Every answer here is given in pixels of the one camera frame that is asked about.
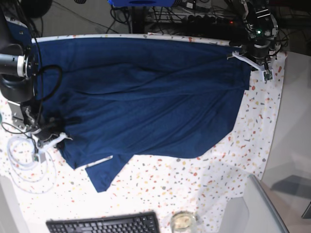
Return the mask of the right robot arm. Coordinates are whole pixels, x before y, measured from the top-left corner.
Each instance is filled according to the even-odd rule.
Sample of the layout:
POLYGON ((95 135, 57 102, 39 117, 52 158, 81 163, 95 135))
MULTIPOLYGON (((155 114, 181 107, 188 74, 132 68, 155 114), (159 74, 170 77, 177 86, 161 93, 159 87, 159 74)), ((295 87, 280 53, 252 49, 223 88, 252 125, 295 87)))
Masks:
POLYGON ((11 32, 9 23, 0 14, 0 91, 8 100, 12 113, 13 125, 33 141, 34 151, 32 160, 42 163, 46 160, 46 152, 67 138, 67 135, 57 130, 57 125, 51 119, 44 120, 42 116, 43 102, 50 99, 60 87, 63 72, 58 65, 44 66, 41 51, 36 40, 35 32, 29 25, 29 18, 25 15, 21 2, 13 1, 18 20, 22 22, 22 30, 11 32), (53 90, 36 99, 36 79, 43 79, 46 71, 54 70, 58 78, 53 90))

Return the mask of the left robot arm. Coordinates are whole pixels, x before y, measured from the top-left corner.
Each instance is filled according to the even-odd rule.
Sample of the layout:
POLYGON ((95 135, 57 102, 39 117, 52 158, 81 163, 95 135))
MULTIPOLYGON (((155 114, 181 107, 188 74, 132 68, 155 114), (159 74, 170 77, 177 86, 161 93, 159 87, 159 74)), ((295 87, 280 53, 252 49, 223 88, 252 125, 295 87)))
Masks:
POLYGON ((258 71, 264 82, 275 78, 273 64, 281 45, 277 41, 278 24, 270 12, 267 0, 241 0, 242 22, 247 41, 241 42, 241 50, 233 51, 227 59, 236 58, 258 71))

